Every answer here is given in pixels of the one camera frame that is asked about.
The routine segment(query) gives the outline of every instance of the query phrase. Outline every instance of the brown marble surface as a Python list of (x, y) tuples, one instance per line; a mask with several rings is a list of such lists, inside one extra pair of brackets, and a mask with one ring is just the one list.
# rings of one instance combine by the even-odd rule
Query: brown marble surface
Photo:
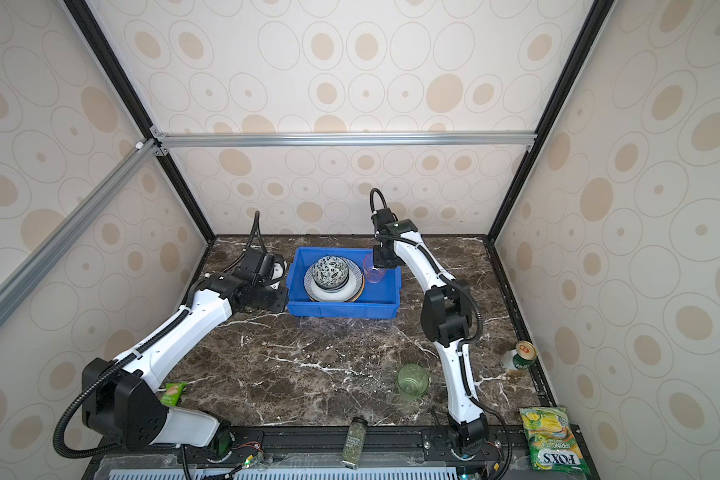
[[(520, 424), (518, 408), (539, 401), (528, 374), (507, 378), (499, 365), (517, 338), (481, 240), (436, 236), (425, 241), (446, 269), (472, 285), (482, 307), (484, 334), (470, 349), (478, 398), (508, 423)], [(372, 246), (370, 237), (359, 236), (270, 236), (265, 242), (288, 262), (299, 246)], [(218, 238), (203, 272), (226, 266), (244, 244), (241, 237)], [(371, 425), (431, 425), (430, 407), (445, 422), (448, 398), (440, 359), (422, 333), (423, 293), (405, 266), (400, 297), (393, 320), (261, 311), (235, 315), (200, 341), (166, 381), (190, 383), (180, 406), (215, 413), (239, 426), (347, 425), (354, 416)], [(431, 378), (428, 392), (414, 402), (402, 400), (395, 383), (408, 362), (424, 367)]]

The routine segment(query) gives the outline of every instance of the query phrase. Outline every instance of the white plate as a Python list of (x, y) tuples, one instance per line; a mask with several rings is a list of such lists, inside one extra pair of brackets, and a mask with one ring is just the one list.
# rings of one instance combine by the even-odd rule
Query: white plate
[(327, 292), (317, 286), (315, 278), (312, 276), (312, 268), (314, 267), (314, 264), (312, 264), (307, 269), (307, 273), (304, 275), (304, 290), (306, 290), (307, 295), (317, 302), (336, 303), (346, 302), (357, 295), (360, 289), (363, 288), (362, 270), (360, 270), (360, 267), (349, 258), (344, 258), (344, 260), (347, 261), (347, 265), (349, 266), (349, 278), (347, 278), (347, 283), (342, 288), (331, 292)]

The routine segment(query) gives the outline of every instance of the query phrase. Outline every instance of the green snack packet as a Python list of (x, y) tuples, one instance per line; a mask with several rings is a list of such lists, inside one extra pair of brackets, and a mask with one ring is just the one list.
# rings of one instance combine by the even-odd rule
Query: green snack packet
[(166, 392), (163, 393), (163, 398), (160, 399), (160, 403), (164, 406), (175, 407), (179, 402), (179, 397), (181, 397), (181, 393), (184, 391), (185, 386), (185, 382), (166, 383)]
[(565, 408), (521, 408), (520, 416), (534, 470), (590, 474), (570, 429)]

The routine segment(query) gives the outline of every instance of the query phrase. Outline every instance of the wallpaper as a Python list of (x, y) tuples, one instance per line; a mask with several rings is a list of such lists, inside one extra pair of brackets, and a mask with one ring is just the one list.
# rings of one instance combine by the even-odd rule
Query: wallpaper
[[(0, 328), (0, 480), (74, 480), (88, 459), (54, 452), (50, 436), (80, 393), (80, 374), (111, 360), (171, 316), (205, 241), (155, 160), (148, 160)], [(72, 448), (100, 436), (78, 413)]]
[(371, 188), (426, 234), (485, 234), (524, 145), (176, 148), (217, 234), (372, 234)]
[(137, 138), (57, 4), (0, 0), (0, 284)]
[(173, 133), (534, 130), (591, 0), (90, 0)]
[(619, 2), (498, 244), (602, 478), (720, 478), (720, 0)]

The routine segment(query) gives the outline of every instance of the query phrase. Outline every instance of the blue tray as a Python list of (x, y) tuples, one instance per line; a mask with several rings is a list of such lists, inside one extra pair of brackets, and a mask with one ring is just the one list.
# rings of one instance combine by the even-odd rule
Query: blue tray
[(370, 248), (322, 248), (300, 246), (288, 270), (288, 311), (294, 316), (346, 316), (349, 318), (393, 319), (400, 307), (402, 274), (400, 267), (390, 270), (379, 283), (365, 282), (365, 289), (352, 303), (313, 302), (304, 290), (304, 275), (312, 264), (326, 255), (343, 256), (362, 269)]

